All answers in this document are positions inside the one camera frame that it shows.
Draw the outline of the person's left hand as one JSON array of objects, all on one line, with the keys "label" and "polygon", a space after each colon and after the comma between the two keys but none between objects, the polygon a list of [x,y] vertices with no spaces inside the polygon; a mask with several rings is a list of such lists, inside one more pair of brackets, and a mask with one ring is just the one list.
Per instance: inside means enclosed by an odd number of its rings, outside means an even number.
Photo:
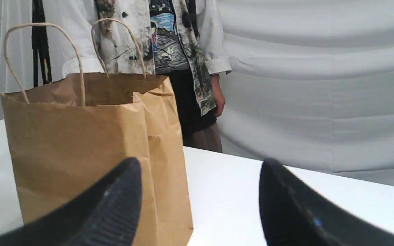
[{"label": "person's left hand", "polygon": [[215,116],[220,117],[224,111],[224,107],[226,104],[226,99],[220,85],[220,75],[211,75],[211,83],[213,89],[213,96],[216,103]]}]

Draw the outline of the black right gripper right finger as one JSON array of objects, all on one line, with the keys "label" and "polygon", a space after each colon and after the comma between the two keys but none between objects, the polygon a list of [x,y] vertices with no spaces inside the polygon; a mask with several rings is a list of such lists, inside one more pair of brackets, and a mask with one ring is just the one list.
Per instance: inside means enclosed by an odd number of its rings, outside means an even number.
[{"label": "black right gripper right finger", "polygon": [[394,234],[354,216],[280,161],[263,161],[259,213],[269,246],[394,246]]}]

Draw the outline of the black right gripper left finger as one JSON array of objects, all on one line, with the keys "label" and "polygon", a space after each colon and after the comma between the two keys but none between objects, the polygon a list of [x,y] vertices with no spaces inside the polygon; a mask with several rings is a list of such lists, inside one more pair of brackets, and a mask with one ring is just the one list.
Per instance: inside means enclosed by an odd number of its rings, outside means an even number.
[{"label": "black right gripper left finger", "polygon": [[0,246],[131,246],[141,203],[141,166],[127,158],[70,202],[0,235]]}]

